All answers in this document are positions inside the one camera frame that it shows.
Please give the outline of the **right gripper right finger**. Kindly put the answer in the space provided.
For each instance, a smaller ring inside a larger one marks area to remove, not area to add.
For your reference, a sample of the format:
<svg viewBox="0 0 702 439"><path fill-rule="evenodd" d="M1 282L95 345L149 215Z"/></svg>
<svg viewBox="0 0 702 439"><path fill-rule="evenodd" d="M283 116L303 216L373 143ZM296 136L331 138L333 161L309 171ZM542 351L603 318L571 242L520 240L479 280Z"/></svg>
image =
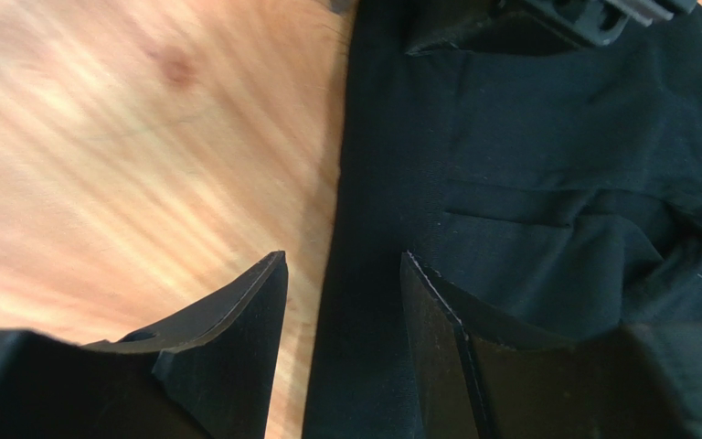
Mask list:
<svg viewBox="0 0 702 439"><path fill-rule="evenodd" d="M404 253L400 285L430 438L702 438L702 322L573 341Z"/></svg>

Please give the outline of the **black t-shirt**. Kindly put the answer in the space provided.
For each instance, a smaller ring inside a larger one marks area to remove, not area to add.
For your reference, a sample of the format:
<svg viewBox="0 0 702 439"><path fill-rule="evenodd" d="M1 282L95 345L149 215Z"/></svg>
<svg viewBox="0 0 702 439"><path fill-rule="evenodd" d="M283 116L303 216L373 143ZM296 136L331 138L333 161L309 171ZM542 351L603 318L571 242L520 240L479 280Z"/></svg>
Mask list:
<svg viewBox="0 0 702 439"><path fill-rule="evenodd" d="M363 1L303 436L420 438L399 265L586 338L702 320L702 7L607 48L412 57Z"/></svg>

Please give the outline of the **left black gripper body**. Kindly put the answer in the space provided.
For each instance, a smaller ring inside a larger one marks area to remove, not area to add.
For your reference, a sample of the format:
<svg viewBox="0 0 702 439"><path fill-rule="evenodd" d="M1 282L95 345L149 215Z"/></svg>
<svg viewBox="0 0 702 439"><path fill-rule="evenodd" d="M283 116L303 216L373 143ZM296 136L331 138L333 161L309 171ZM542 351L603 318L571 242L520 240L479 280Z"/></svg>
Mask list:
<svg viewBox="0 0 702 439"><path fill-rule="evenodd" d="M547 56L604 48L625 30L690 14L696 1L418 1L406 52L440 49Z"/></svg>

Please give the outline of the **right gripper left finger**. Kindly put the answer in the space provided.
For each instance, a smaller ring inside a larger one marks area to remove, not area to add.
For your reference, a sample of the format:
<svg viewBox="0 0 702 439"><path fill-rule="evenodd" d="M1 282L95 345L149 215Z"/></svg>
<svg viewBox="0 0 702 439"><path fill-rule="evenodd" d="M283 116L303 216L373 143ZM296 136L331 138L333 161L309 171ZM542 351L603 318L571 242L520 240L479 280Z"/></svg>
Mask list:
<svg viewBox="0 0 702 439"><path fill-rule="evenodd" d="M119 341L0 330L0 438L261 438L288 287L283 252Z"/></svg>

